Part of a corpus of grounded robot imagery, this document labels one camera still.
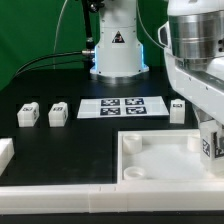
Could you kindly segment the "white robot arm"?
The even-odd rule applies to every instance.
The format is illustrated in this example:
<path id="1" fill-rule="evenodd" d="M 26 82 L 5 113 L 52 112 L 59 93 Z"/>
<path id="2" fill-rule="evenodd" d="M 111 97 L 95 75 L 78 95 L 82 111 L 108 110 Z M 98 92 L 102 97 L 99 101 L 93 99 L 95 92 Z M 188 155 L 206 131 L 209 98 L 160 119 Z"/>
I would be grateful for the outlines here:
<path id="1" fill-rule="evenodd" d="M 137 0 L 100 0 L 93 78 L 128 81 L 149 71 L 137 39 Z M 168 0 L 159 28 L 172 88 L 224 125 L 224 0 Z"/>

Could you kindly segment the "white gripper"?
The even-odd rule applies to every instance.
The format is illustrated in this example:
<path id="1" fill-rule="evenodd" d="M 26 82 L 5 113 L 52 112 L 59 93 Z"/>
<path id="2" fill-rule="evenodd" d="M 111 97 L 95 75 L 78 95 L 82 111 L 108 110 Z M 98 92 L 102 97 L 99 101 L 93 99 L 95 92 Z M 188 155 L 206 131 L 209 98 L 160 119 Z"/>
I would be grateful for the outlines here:
<path id="1" fill-rule="evenodd" d="M 224 58 L 213 59 L 206 71 L 196 72 L 180 68 L 169 53 L 165 53 L 164 57 L 172 88 L 224 124 Z"/>

